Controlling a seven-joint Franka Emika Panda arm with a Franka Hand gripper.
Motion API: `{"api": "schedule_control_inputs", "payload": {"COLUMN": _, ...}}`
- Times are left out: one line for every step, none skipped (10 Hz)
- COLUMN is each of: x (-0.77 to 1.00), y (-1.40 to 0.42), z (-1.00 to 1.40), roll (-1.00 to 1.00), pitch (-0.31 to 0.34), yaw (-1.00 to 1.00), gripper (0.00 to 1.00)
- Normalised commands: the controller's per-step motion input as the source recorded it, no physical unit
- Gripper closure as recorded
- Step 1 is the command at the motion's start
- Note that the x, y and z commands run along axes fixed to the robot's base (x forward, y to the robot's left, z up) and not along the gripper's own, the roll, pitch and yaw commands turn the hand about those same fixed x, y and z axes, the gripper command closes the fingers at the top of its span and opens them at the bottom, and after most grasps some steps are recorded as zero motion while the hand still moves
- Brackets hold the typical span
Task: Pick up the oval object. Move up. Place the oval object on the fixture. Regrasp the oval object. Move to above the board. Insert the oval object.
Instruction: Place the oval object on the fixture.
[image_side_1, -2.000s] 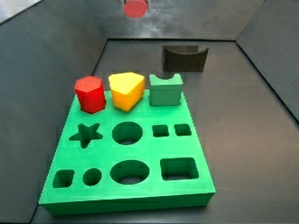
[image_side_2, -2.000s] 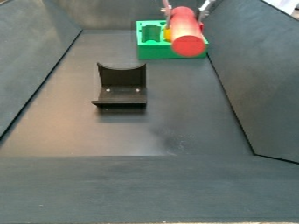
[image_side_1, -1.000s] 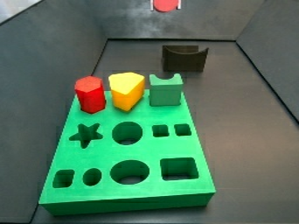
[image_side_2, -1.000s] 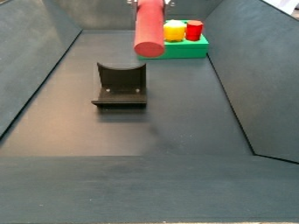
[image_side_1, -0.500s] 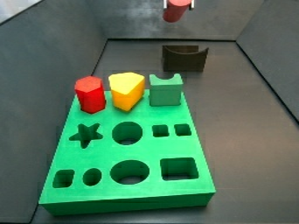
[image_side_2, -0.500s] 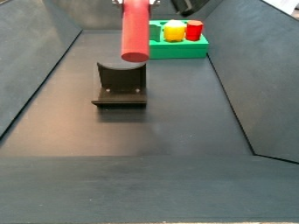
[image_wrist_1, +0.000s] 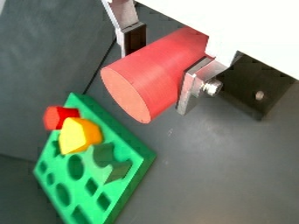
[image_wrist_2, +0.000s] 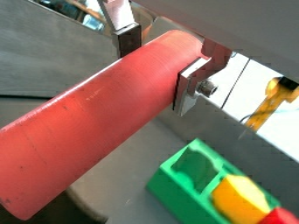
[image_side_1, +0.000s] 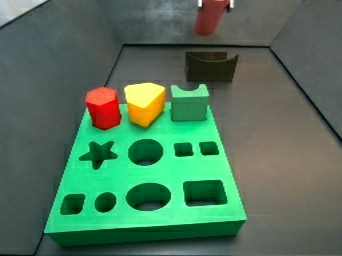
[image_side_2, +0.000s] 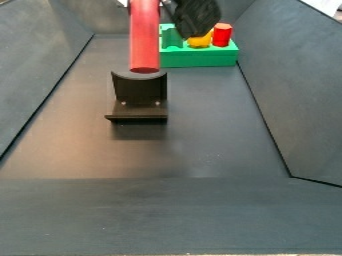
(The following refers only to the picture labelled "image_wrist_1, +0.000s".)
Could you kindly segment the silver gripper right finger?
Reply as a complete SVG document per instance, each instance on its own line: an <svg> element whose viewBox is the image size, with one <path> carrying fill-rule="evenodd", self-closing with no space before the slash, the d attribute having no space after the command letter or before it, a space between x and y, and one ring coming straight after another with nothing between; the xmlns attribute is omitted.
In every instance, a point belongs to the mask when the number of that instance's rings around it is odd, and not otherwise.
<svg viewBox="0 0 299 224"><path fill-rule="evenodd" d="M217 75L227 69L214 58L203 56L186 70L182 79L177 111L186 115L197 106L201 96L215 96L222 89Z"/></svg>

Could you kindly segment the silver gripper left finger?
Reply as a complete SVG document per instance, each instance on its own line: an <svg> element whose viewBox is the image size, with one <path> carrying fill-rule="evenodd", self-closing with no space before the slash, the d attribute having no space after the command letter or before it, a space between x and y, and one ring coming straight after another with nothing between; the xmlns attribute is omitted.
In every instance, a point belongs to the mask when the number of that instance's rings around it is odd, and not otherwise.
<svg viewBox="0 0 299 224"><path fill-rule="evenodd" d="M135 0L102 0L113 25L122 57L146 46L146 24L139 21Z"/></svg>

